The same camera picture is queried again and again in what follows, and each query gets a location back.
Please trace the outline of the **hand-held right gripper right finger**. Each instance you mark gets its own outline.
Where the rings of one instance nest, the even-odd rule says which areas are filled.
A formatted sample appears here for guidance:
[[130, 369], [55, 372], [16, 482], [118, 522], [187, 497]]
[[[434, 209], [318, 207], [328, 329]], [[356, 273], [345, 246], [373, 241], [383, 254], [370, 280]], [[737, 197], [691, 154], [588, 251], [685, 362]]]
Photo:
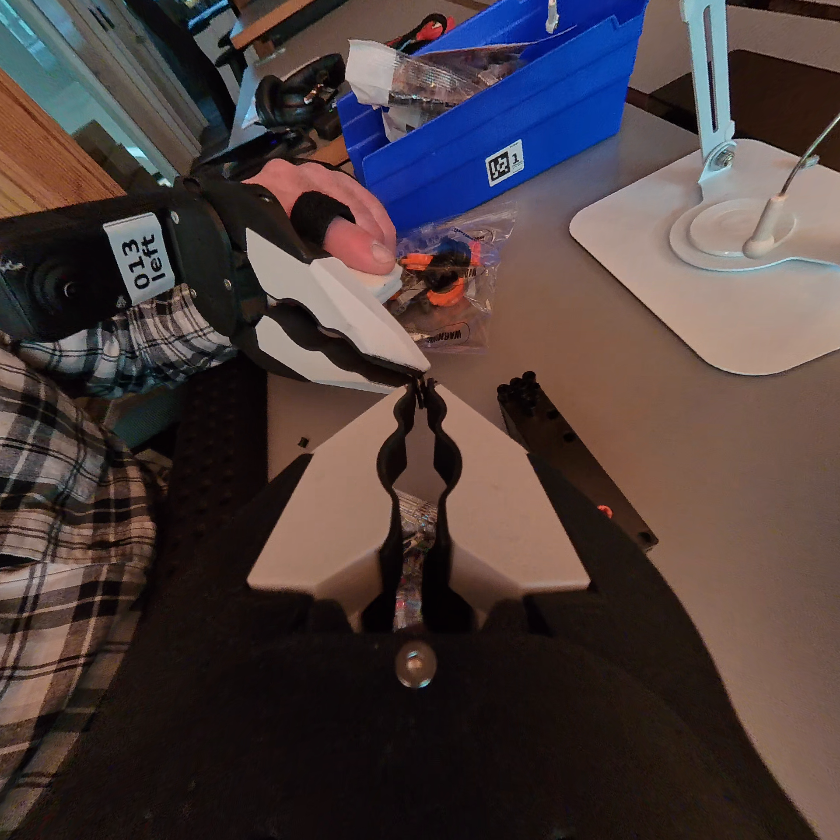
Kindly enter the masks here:
[[423, 565], [423, 620], [468, 633], [500, 602], [591, 584], [527, 450], [443, 385], [426, 385], [444, 482]]

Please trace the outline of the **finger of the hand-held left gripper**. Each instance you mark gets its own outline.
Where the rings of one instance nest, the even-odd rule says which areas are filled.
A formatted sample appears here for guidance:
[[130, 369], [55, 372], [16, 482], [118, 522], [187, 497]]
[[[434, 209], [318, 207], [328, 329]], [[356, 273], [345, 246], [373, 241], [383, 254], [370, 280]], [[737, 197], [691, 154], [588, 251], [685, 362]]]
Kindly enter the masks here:
[[255, 326], [255, 347], [272, 372], [319, 385], [386, 394], [421, 378], [417, 367], [363, 353], [304, 308], [263, 315]]
[[325, 329], [348, 337], [363, 353], [419, 368], [430, 362], [398, 321], [376, 299], [357, 273], [334, 257], [304, 262], [246, 229], [246, 253], [262, 290], [281, 306], [306, 309]]

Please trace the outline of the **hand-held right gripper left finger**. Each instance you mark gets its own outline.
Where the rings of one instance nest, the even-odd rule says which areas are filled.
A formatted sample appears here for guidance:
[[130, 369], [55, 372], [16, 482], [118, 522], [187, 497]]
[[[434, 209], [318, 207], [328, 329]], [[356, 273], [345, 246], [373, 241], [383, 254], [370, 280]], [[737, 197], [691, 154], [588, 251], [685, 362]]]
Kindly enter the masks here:
[[391, 632], [403, 576], [394, 483], [416, 405], [416, 387], [400, 388], [314, 449], [248, 574], [252, 590], [333, 601]]

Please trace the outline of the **black battery box block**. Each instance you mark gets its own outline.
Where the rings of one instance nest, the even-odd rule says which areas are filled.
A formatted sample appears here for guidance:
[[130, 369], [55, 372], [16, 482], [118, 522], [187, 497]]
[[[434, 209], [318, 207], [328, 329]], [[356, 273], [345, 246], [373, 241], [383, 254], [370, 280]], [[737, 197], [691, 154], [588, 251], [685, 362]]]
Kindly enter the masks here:
[[500, 414], [511, 438], [556, 469], [642, 551], [658, 537], [548, 398], [533, 371], [497, 387]]

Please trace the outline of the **person's left forearm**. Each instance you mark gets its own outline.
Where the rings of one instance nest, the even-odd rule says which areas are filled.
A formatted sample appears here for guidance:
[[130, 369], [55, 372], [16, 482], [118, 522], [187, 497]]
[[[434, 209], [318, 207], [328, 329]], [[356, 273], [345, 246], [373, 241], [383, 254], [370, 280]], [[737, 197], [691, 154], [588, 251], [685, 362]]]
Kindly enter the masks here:
[[65, 339], [11, 340], [2, 348], [2, 399], [31, 394], [52, 401], [62, 394], [111, 401], [174, 388], [236, 354], [180, 285]]

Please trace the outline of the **grey desk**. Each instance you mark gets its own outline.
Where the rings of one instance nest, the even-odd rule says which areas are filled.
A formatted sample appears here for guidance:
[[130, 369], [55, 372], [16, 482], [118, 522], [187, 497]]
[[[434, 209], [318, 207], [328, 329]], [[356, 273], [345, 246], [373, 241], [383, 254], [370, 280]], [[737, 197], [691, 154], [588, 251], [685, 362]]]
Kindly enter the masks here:
[[696, 143], [626, 105], [618, 135], [514, 189], [489, 351], [435, 355], [434, 374], [500, 426], [497, 386], [537, 373], [653, 527], [650, 557], [763, 760], [838, 838], [838, 353], [718, 371], [569, 234], [583, 207]]

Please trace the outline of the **person's left hand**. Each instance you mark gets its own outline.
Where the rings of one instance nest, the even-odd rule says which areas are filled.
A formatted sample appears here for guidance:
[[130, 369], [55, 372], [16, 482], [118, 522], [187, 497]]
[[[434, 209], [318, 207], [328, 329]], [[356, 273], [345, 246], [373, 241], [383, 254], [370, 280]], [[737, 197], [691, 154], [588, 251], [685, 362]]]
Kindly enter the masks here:
[[351, 176], [318, 162], [269, 161], [246, 183], [280, 202], [302, 239], [372, 275], [396, 265], [396, 230], [379, 200]]

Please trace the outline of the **small clear bag orange parts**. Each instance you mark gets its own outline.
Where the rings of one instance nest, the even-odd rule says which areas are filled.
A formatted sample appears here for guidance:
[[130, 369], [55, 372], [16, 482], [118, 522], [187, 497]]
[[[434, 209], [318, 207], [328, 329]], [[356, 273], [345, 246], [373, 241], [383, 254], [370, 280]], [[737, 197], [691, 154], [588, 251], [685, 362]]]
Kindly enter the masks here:
[[489, 343], [501, 251], [518, 204], [503, 200], [397, 235], [400, 288], [385, 304], [425, 353], [480, 353]]

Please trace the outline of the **black headphones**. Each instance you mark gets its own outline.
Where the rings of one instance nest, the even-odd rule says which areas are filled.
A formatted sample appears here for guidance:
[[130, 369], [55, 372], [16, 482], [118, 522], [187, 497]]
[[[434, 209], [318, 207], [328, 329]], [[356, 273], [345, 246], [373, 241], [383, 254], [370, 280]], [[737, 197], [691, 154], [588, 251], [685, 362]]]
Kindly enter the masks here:
[[344, 80], [340, 53], [321, 56], [286, 78], [265, 75], [255, 90], [255, 124], [268, 130], [315, 130], [321, 140], [336, 140], [342, 128], [335, 101]]

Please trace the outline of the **crumpled white paper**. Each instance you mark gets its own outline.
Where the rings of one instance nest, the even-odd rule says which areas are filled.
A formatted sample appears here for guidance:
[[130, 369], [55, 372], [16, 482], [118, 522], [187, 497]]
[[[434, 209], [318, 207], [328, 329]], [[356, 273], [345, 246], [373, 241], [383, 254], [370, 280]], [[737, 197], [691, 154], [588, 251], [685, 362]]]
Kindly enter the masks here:
[[359, 103], [379, 110], [386, 139], [397, 141], [420, 127], [426, 119], [421, 104], [392, 95], [397, 63], [405, 56], [370, 40], [351, 39], [349, 45], [345, 80]]

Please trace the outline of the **blue plastic bin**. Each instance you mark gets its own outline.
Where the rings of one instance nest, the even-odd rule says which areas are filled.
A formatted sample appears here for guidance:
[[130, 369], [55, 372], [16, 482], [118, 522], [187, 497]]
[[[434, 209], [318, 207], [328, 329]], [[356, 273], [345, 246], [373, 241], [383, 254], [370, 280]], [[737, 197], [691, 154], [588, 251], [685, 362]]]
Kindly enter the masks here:
[[442, 50], [532, 43], [524, 66], [389, 142], [382, 114], [338, 102], [354, 173], [399, 231], [458, 216], [618, 132], [645, 1], [501, 1], [433, 44]]

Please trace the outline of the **clear bag dark parts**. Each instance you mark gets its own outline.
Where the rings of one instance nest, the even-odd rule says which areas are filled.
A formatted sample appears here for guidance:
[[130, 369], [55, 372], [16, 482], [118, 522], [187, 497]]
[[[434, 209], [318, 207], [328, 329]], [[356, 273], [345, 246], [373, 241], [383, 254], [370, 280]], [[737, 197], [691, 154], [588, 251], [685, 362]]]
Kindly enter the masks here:
[[408, 55], [398, 52], [386, 106], [453, 108], [523, 66], [527, 43], [484, 45]]

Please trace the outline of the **person's plaid shirt torso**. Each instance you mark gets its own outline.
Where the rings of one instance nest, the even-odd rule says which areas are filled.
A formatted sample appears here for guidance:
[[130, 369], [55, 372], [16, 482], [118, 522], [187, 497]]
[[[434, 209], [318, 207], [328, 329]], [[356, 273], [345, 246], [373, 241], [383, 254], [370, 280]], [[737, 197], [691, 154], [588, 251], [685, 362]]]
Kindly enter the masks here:
[[154, 483], [122, 441], [2, 350], [2, 835], [76, 745], [135, 627]]

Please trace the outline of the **long wooden table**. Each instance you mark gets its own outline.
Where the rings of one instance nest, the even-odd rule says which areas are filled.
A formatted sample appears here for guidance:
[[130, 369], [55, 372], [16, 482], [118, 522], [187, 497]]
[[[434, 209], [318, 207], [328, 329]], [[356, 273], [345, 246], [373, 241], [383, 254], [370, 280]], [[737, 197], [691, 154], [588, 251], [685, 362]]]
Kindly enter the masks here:
[[229, 33], [231, 44], [239, 50], [262, 40], [283, 45], [344, 4], [345, 1], [236, 1], [237, 21]]

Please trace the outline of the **red and black object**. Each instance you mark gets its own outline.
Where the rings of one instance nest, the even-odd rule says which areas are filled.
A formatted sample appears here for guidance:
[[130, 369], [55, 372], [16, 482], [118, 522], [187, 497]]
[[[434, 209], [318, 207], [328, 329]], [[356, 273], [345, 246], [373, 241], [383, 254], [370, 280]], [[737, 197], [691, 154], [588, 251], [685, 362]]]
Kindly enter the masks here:
[[455, 26], [456, 21], [453, 17], [432, 13], [403, 35], [387, 40], [385, 45], [397, 52], [413, 55], [443, 37]]

